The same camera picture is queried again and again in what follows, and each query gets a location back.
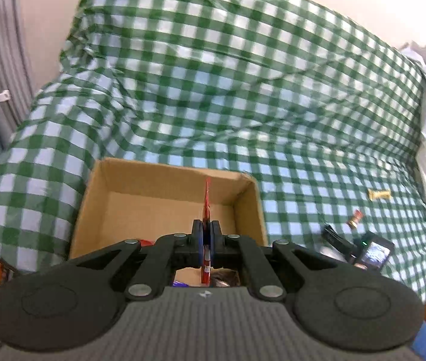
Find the silver screw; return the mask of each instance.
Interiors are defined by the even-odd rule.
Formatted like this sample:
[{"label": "silver screw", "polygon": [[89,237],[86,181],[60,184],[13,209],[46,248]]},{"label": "silver screw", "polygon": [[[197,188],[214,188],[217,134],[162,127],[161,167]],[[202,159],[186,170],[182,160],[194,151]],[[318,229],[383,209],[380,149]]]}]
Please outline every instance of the silver screw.
[{"label": "silver screw", "polygon": [[151,293],[151,288],[145,283],[136,283],[128,288],[128,293],[132,296],[144,297]]},{"label": "silver screw", "polygon": [[265,285],[260,288],[260,294],[268,298],[277,298],[283,294],[283,289],[276,285]]}]

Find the open cardboard box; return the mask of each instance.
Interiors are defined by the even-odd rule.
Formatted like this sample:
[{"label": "open cardboard box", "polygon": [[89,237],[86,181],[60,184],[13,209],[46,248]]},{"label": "open cardboard box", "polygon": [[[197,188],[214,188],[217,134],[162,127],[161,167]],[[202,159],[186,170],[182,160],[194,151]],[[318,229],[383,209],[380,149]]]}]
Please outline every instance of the open cardboard box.
[{"label": "open cardboard box", "polygon": [[[211,219],[223,234],[252,237],[266,245],[258,187],[253,177],[231,171],[175,167],[122,159],[97,161],[79,212],[70,258],[125,239],[156,241],[191,233],[202,218],[206,178],[211,178]],[[180,270],[178,281],[199,284],[199,270]]]}]

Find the checkered tablecloth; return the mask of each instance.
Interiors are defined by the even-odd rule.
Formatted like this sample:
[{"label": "checkered tablecloth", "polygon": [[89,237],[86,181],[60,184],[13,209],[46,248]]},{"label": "checkered tablecloth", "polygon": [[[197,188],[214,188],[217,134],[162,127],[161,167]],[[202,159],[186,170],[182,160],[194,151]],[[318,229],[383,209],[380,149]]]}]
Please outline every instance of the checkered tablecloth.
[{"label": "checkered tablecloth", "polygon": [[10,264],[67,257],[93,164],[113,156],[250,173],[270,242],[318,249],[322,221],[376,232],[396,245],[384,274],[426,301],[421,74],[347,17],[308,0],[81,0],[61,64],[0,159]]}]

